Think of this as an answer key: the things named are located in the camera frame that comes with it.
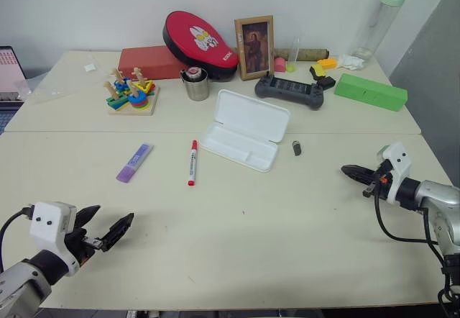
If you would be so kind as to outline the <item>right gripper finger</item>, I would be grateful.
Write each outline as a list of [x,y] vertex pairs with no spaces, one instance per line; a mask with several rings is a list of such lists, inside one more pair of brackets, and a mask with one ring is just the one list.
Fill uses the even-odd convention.
[[375,180],[375,174],[373,172],[371,173],[353,172],[353,173],[347,173],[346,175],[352,180],[362,183],[366,186],[371,185]]
[[374,178],[374,171],[360,165],[343,165],[341,171],[350,178]]

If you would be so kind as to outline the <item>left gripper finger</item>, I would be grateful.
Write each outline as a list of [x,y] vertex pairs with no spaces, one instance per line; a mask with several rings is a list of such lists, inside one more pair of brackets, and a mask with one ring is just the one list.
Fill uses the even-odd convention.
[[93,205],[81,209],[79,212],[77,212],[75,216],[74,228],[78,229],[85,226],[88,222],[90,222],[93,219],[94,215],[98,212],[100,208],[100,205]]
[[115,222],[109,231],[101,238],[102,246],[100,250],[103,252],[109,251],[127,232],[131,227],[134,213],[129,213]]

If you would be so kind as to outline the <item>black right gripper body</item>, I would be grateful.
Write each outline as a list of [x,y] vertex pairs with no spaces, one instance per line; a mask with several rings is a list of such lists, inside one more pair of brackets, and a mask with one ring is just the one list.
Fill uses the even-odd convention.
[[392,164],[388,160],[384,160],[375,171],[365,168],[367,187],[362,192],[363,196],[366,198],[374,196],[386,199],[392,185],[392,169]]

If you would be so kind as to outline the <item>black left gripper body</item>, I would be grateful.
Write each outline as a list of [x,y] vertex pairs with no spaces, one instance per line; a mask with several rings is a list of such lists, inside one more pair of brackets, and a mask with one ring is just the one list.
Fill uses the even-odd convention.
[[65,236],[65,246],[75,257],[79,266],[84,265],[97,250],[106,251],[104,238],[91,238],[87,236],[85,228],[75,228]]

